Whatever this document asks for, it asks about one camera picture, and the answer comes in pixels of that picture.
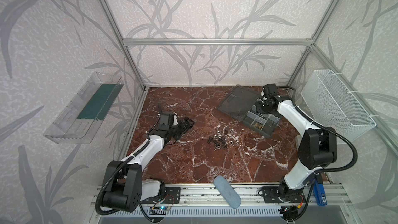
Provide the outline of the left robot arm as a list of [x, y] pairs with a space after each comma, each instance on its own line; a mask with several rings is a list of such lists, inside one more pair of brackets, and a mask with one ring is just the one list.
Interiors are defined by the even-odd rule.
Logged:
[[163, 200], [165, 183], [157, 179], [143, 180], [143, 170], [170, 141], [179, 141], [194, 126], [188, 117], [176, 113], [158, 114], [155, 125], [146, 132], [145, 141], [122, 160], [111, 161], [105, 171], [102, 187], [95, 201], [101, 216], [118, 211], [133, 212], [146, 200]]

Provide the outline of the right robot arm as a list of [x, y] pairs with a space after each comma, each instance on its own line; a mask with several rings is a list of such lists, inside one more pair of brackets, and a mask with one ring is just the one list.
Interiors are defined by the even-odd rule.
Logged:
[[[298, 147], [298, 161], [284, 176], [277, 192], [280, 195], [297, 193], [306, 187], [320, 173], [341, 172], [352, 168], [358, 160], [355, 146], [332, 127], [325, 127], [304, 113], [287, 94], [280, 94], [280, 86], [267, 84], [262, 87], [261, 114], [279, 114], [286, 118], [301, 135]], [[352, 152], [351, 161], [338, 168], [328, 166], [337, 161], [337, 139], [344, 141]]]

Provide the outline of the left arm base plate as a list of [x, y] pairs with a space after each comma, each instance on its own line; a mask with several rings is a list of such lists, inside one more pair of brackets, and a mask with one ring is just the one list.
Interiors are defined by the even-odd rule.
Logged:
[[151, 197], [145, 199], [141, 202], [141, 204], [178, 204], [180, 202], [181, 197], [181, 188], [180, 187], [168, 187], [165, 189], [161, 189], [161, 192], [158, 196]]

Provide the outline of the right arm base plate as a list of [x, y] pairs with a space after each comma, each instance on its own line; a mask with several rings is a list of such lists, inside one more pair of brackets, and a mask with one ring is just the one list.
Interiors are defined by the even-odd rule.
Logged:
[[303, 189], [291, 190], [282, 185], [262, 187], [258, 195], [265, 203], [301, 204], [306, 202]]

